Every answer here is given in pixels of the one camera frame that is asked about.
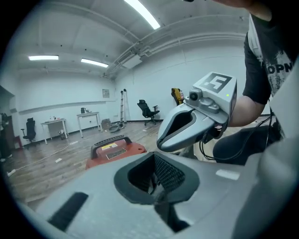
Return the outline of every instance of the ladder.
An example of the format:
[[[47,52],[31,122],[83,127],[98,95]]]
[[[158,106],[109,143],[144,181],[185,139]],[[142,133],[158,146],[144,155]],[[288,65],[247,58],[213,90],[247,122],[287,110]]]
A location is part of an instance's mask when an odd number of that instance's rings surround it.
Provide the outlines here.
[[[121,120],[120,120],[120,125],[127,122],[127,120],[126,120],[126,107],[125,107],[126,98],[127,98],[127,90],[123,89],[123,91],[121,91]]]

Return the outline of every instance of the black office chair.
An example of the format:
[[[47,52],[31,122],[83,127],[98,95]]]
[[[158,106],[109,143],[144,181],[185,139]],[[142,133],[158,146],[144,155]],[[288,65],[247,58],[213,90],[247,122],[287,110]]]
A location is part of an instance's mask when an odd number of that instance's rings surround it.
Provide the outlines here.
[[[158,107],[157,105],[154,106],[154,110],[155,111],[150,111],[150,108],[148,107],[148,105],[145,103],[144,99],[140,99],[139,103],[137,103],[137,105],[139,106],[139,108],[142,110],[142,115],[146,118],[150,118],[150,120],[146,121],[144,123],[144,125],[146,125],[149,122],[153,122],[154,124],[156,124],[156,120],[154,120],[154,117],[156,114],[158,114],[160,111],[156,110],[156,108]]]
[[[35,141],[34,138],[36,137],[36,131],[35,131],[36,122],[33,120],[33,118],[27,119],[26,128],[27,128],[27,135],[24,133],[24,129],[21,129],[23,131],[23,139],[29,140],[30,144],[32,141]]]

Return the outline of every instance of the ceiling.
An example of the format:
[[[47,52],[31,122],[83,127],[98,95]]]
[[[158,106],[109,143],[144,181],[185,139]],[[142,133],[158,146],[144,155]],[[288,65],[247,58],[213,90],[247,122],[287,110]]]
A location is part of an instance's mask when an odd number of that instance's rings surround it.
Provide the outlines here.
[[[211,0],[140,0],[160,28],[154,30],[124,0],[46,0],[20,26],[11,59],[19,72],[90,72],[114,78],[131,54],[150,57],[178,44],[244,39],[248,13]],[[58,61],[29,61],[30,55],[59,55]],[[81,58],[106,63],[101,68]]]

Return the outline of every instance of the black handle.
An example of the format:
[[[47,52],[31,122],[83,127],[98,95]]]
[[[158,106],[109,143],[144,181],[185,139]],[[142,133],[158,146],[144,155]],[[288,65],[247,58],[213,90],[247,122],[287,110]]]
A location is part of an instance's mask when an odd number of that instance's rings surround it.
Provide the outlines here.
[[[119,141],[119,140],[125,140],[126,144],[131,144],[132,143],[131,139],[127,136],[124,136],[124,135],[115,136],[115,137],[97,142],[92,146],[91,158],[95,159],[95,158],[98,157],[97,156],[97,149],[98,148],[103,147],[107,144],[111,144],[113,142]]]

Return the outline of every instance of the person's arm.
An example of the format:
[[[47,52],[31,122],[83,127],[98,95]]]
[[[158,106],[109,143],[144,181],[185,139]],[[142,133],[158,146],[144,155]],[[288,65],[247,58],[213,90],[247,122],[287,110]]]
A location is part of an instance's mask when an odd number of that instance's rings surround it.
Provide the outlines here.
[[[270,9],[258,0],[214,0],[230,7],[239,7],[247,9],[252,15],[270,21],[272,13]]]
[[[237,99],[229,127],[242,127],[256,120],[263,112],[271,94],[266,71],[252,53],[248,37],[244,42],[246,84],[243,96]]]

